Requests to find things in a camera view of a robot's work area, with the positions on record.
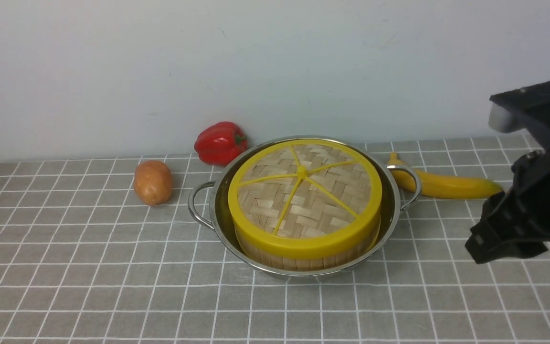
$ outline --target yellow plastic rim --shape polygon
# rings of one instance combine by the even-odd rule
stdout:
[[[302,239],[279,237],[258,228],[245,216],[237,200],[238,189],[241,187],[241,180],[249,168],[254,166],[254,164],[264,156],[283,148],[301,144],[328,146],[336,150],[341,150],[351,156],[355,163],[362,165],[368,174],[371,184],[371,196],[364,212],[362,214],[354,214],[357,215],[356,220],[349,224],[349,226],[343,227],[335,233],[321,237]],[[314,171],[301,171],[300,168],[297,168],[297,170],[297,174],[301,174],[302,176],[309,176],[312,172],[317,171],[317,169]],[[329,257],[346,252],[357,246],[362,240],[365,240],[368,235],[371,234],[375,226],[378,225],[381,198],[382,185],[379,174],[375,167],[362,154],[342,144],[317,139],[295,140],[274,144],[254,154],[243,163],[239,170],[237,170],[235,176],[233,176],[228,194],[229,207],[231,209],[233,221],[236,224],[237,235],[241,235],[249,244],[252,244],[262,251],[291,259],[318,259]]]

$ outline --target banana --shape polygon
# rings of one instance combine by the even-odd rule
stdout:
[[[390,153],[388,165],[406,165],[396,152]],[[423,183],[424,196],[449,199],[487,198],[502,191],[502,187],[489,179],[458,176],[442,176],[414,169]],[[399,187],[415,191],[415,181],[402,171],[391,171]]]

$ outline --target yellow plastic spoke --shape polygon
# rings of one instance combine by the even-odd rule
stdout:
[[[303,182],[303,178],[298,178],[296,180],[296,183],[294,184],[294,188],[292,189],[292,192],[290,192],[290,198],[288,198],[288,201],[284,205],[284,209],[281,212],[281,215],[279,216],[279,219],[277,220],[277,225],[275,226],[275,229],[273,229],[272,235],[277,235],[277,231],[279,231],[279,226],[281,226],[281,222],[284,220],[284,217],[286,213],[288,213],[288,209],[290,209],[290,205],[292,204],[292,198],[294,197],[294,194],[296,194],[296,190]]]
[[[251,183],[258,183],[258,182],[262,182],[262,181],[268,181],[269,179],[289,178],[289,177],[296,177],[296,173],[292,173],[292,174],[274,174],[273,176],[260,177],[260,178],[252,179],[250,181],[239,183],[239,187],[249,185]]]
[[[336,162],[336,163],[332,163],[330,165],[324,165],[324,166],[321,166],[321,167],[318,167],[314,170],[310,170],[309,172],[307,172],[308,174],[314,174],[314,173],[317,173],[317,172],[320,172],[320,171],[323,171],[327,168],[332,168],[332,167],[337,167],[337,166],[343,166],[343,165],[351,165],[352,163],[356,163],[355,161],[343,161],[343,162]]]
[[[327,194],[328,197],[332,198],[333,201],[335,201],[338,205],[340,205],[341,207],[343,207],[343,209],[349,211],[349,213],[351,213],[352,215],[354,215],[354,217],[358,217],[358,214],[353,211],[353,209],[351,209],[350,207],[347,206],[347,204],[343,203],[342,201],[340,201],[338,198],[336,198],[336,196],[334,194],[331,194],[330,191],[328,191],[327,189],[324,189],[323,186],[319,185],[319,183],[317,183],[316,181],[314,181],[313,179],[311,178],[307,178],[308,182],[312,183],[313,185],[315,185],[316,188],[319,189],[319,191],[323,192],[324,194]]]
[[[298,159],[298,155],[296,154],[296,150],[294,150],[294,146],[290,145],[290,150],[292,151],[292,155],[294,156],[294,161],[296,161],[296,166],[301,166],[301,161]]]

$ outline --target white wall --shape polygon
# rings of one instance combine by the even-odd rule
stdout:
[[[482,135],[546,80],[546,0],[0,0],[0,160]]]

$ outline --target table surface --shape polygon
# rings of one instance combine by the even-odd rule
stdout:
[[[507,188],[511,162],[537,146],[512,136],[360,148]],[[142,159],[174,172],[166,205],[132,191]],[[423,198],[353,273],[286,284],[190,217],[190,188],[219,173],[190,154],[0,163],[0,341],[550,343],[550,252],[476,265],[464,243],[482,200]]]

